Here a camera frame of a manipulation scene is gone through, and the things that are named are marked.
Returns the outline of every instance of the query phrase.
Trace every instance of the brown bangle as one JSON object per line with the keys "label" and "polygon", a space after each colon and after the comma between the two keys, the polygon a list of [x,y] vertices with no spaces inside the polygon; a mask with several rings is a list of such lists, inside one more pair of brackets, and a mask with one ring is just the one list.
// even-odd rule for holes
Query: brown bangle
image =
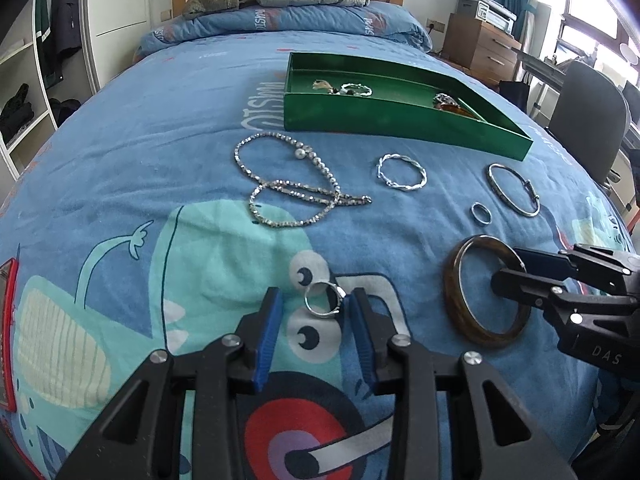
{"label": "brown bangle", "polygon": [[449,255],[444,270],[444,300],[453,325],[472,342],[489,347],[501,348],[513,342],[529,320],[531,307],[518,304],[518,313],[511,328],[505,333],[496,333],[483,327],[471,312],[466,302],[461,284],[462,258],[471,247],[487,249],[498,256],[511,270],[526,271],[520,257],[507,244],[487,235],[478,235],[460,242]]}

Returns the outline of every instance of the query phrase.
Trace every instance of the necklace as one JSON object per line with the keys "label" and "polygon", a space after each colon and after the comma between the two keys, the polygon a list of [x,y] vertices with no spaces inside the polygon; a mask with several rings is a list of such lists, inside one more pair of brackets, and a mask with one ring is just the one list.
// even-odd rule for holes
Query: necklace
{"label": "necklace", "polygon": [[[286,142],[291,146],[295,147],[294,156],[303,160],[308,158],[311,163],[318,168],[322,176],[325,177],[329,181],[329,184],[332,190],[324,189],[322,187],[309,186],[307,184],[302,184],[301,182],[294,182],[291,180],[265,180],[258,176],[256,173],[251,171],[248,167],[246,167],[242,160],[240,159],[240,148],[244,145],[248,144],[252,140],[260,139],[261,137],[271,137],[272,139],[281,140],[282,142]],[[248,176],[250,179],[258,182],[258,187],[256,187],[251,195],[249,195],[249,211],[251,214],[257,219],[261,224],[265,224],[268,227],[281,228],[281,227],[304,227],[306,225],[315,224],[322,218],[331,209],[339,206],[350,206],[350,205],[366,205],[371,203],[371,198],[369,196],[352,196],[346,193],[342,193],[340,190],[340,185],[336,180],[334,174],[329,170],[326,164],[320,159],[318,154],[314,151],[311,146],[306,145],[304,142],[293,139],[290,136],[286,136],[284,134],[279,134],[275,132],[259,132],[257,134],[253,134],[236,144],[234,148],[234,160],[236,164],[240,168],[240,170]],[[313,215],[311,218],[306,220],[295,220],[295,221],[287,221],[287,222],[276,222],[273,220],[269,220],[260,214],[258,208],[255,205],[255,198],[258,194],[264,189],[273,189],[274,191],[278,191],[280,193],[284,193],[286,195],[292,196],[294,198],[299,198],[300,200],[304,200],[305,202],[313,202],[317,204],[324,205],[324,209],[318,214]],[[298,189],[307,191],[308,194],[298,191]]]}

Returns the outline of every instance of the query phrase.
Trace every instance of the green box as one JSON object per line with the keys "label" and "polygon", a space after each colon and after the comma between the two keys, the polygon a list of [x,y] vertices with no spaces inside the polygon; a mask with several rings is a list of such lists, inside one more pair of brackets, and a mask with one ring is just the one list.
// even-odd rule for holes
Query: green box
{"label": "green box", "polygon": [[[370,87],[370,97],[313,89],[323,79]],[[453,97],[477,119],[437,110],[436,94]],[[292,52],[284,94],[289,131],[373,134],[430,140],[524,160],[533,141],[463,82],[415,66],[368,57]]]}

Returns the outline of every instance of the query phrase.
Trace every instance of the silver ring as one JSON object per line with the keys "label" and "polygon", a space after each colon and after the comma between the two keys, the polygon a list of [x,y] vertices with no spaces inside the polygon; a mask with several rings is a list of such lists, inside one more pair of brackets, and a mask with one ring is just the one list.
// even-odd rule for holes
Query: silver ring
{"label": "silver ring", "polygon": [[345,83],[340,87],[340,93],[347,94],[348,92],[359,97],[369,97],[373,94],[373,90],[371,88],[359,83]]}
{"label": "silver ring", "polygon": [[[309,299],[308,299],[309,291],[311,290],[311,288],[316,286],[318,283],[322,283],[323,285],[328,286],[332,291],[335,292],[335,296],[338,299],[338,303],[335,305],[335,308],[333,308],[329,312],[318,312],[317,310],[313,310],[311,308],[311,305],[309,305]],[[335,283],[328,282],[326,280],[318,280],[317,282],[310,283],[309,285],[306,286],[306,289],[305,289],[305,306],[308,309],[308,311],[311,312],[311,314],[313,314],[314,316],[319,317],[321,319],[324,319],[324,318],[327,318],[327,317],[335,317],[338,314],[338,312],[340,312],[340,307],[342,306],[342,302],[344,301],[344,298],[346,296],[347,296],[347,293],[344,291],[344,289],[341,288],[340,286],[336,285]]]}
{"label": "silver ring", "polygon": [[[476,208],[479,209],[480,211],[484,211],[485,214],[489,217],[489,219],[488,220],[482,220],[482,218],[480,216],[478,216],[478,212],[476,211]],[[491,223],[491,220],[492,220],[491,211],[489,211],[489,208],[487,206],[485,206],[484,204],[481,204],[479,202],[475,202],[471,206],[471,214],[473,215],[473,217],[476,220],[476,222],[478,222],[479,224],[489,225]]]}
{"label": "silver ring", "polygon": [[[524,209],[520,209],[517,205],[515,205],[508,196],[505,195],[504,191],[498,186],[498,183],[495,180],[493,169],[498,168],[501,170],[507,170],[510,173],[513,173],[518,177],[524,189],[527,190],[529,197],[531,199],[531,203],[536,207],[536,210],[533,212],[524,211]],[[516,170],[512,170],[509,166],[505,166],[503,164],[490,164],[486,168],[486,179],[489,181],[489,186],[495,191],[496,195],[500,200],[502,200],[507,206],[513,209],[516,213],[522,216],[526,216],[528,218],[533,218],[540,212],[540,195],[536,193],[536,190],[533,189],[533,184],[530,180],[525,180],[521,174],[519,174]]]}
{"label": "silver ring", "polygon": [[[390,158],[399,158],[400,160],[404,160],[405,162],[411,164],[418,171],[420,171],[420,174],[422,175],[422,181],[420,182],[420,184],[414,184],[413,186],[398,184],[397,182],[389,179],[384,173],[382,173],[382,165],[386,160],[389,160]],[[424,187],[425,184],[427,184],[427,170],[425,170],[416,160],[413,160],[406,155],[399,155],[398,153],[387,153],[385,156],[381,156],[380,160],[378,161],[378,178],[384,180],[385,184],[394,189],[399,189],[402,191],[413,191],[415,189],[420,189],[421,187]]]}

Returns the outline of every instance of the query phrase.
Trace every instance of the screw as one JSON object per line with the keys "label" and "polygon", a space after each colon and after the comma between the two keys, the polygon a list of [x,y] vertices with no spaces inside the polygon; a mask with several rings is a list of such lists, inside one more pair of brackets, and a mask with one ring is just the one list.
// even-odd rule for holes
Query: screw
{"label": "screw", "polygon": [[482,356],[478,352],[465,352],[462,356],[465,360],[465,363],[468,365],[479,365],[482,362]]}
{"label": "screw", "polygon": [[159,365],[160,363],[164,363],[168,359],[169,355],[165,350],[154,350],[151,352],[149,356],[149,360],[155,364]]}
{"label": "screw", "polygon": [[238,346],[242,340],[236,334],[227,334],[222,336],[222,344],[224,346]]}
{"label": "screw", "polygon": [[411,344],[411,337],[407,334],[396,334],[391,338],[391,342],[396,346],[409,346]]}

